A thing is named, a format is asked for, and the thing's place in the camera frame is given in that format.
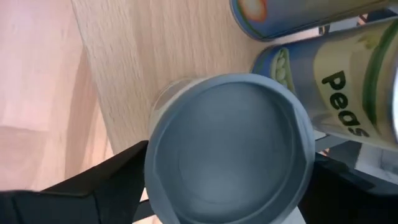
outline can of peas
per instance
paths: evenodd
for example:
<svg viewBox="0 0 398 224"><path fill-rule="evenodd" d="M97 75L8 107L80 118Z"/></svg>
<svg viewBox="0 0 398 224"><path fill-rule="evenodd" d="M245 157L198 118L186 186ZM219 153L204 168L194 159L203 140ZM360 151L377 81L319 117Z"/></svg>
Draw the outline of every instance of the can of peas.
<svg viewBox="0 0 398 224"><path fill-rule="evenodd" d="M265 49L252 73L277 80L315 129L398 149L398 19Z"/></svg>
<svg viewBox="0 0 398 224"><path fill-rule="evenodd" d="M247 35L268 41L358 16L397 0L231 0L236 22Z"/></svg>

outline black object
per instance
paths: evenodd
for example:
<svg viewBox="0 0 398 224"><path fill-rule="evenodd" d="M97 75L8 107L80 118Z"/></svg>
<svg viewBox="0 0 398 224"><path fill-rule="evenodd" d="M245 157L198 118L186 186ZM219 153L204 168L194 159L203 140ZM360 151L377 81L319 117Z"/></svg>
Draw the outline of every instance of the black object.
<svg viewBox="0 0 398 224"><path fill-rule="evenodd" d="M41 192L0 193L0 223L129 223L144 190L147 141Z"/></svg>
<svg viewBox="0 0 398 224"><path fill-rule="evenodd" d="M398 223L398 186L317 154L298 208L308 224Z"/></svg>
<svg viewBox="0 0 398 224"><path fill-rule="evenodd" d="M42 192L0 192L0 223L131 224L153 215L148 200L139 203L146 146L142 141ZM398 223L398 186L317 154L298 207L308 224Z"/></svg>
<svg viewBox="0 0 398 224"><path fill-rule="evenodd" d="M370 12L367 16L367 18L362 17L361 19L364 22L374 22L374 21L379 21L381 19L387 19L390 17L394 17L397 14L394 13L393 11L389 10L389 9L381 9L381 10L377 10L374 12Z"/></svg>
<svg viewBox="0 0 398 224"><path fill-rule="evenodd" d="M362 143L355 141L346 141L335 147L331 147L327 156L346 164L349 168L354 169L361 152Z"/></svg>

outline floor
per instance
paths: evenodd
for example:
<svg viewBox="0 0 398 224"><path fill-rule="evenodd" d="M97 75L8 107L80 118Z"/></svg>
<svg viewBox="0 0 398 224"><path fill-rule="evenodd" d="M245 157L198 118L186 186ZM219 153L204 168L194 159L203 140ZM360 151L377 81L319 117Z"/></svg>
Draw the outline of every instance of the floor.
<svg viewBox="0 0 398 224"><path fill-rule="evenodd" d="M0 190L42 190L112 155L71 2L0 0Z"/></svg>

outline wooden table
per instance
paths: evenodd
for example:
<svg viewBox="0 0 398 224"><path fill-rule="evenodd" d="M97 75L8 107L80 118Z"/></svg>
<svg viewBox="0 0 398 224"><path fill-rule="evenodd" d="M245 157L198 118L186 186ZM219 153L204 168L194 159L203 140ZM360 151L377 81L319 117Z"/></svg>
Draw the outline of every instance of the wooden table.
<svg viewBox="0 0 398 224"><path fill-rule="evenodd" d="M151 105L168 84L248 72L269 45L242 32L228 0L72 3L115 153L149 138Z"/></svg>

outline tin can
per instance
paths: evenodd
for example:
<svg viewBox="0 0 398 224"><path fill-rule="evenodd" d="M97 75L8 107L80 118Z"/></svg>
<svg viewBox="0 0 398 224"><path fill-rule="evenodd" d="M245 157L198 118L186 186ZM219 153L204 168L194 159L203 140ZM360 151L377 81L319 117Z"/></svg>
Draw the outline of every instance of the tin can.
<svg viewBox="0 0 398 224"><path fill-rule="evenodd" d="M306 191L313 127L270 78L180 80L160 94L151 120L145 183L163 223L282 223Z"/></svg>
<svg viewBox="0 0 398 224"><path fill-rule="evenodd" d="M265 49L252 73L277 80L315 129L398 149L398 19Z"/></svg>
<svg viewBox="0 0 398 224"><path fill-rule="evenodd" d="M272 40L387 7L397 0L231 0L236 22L256 40Z"/></svg>

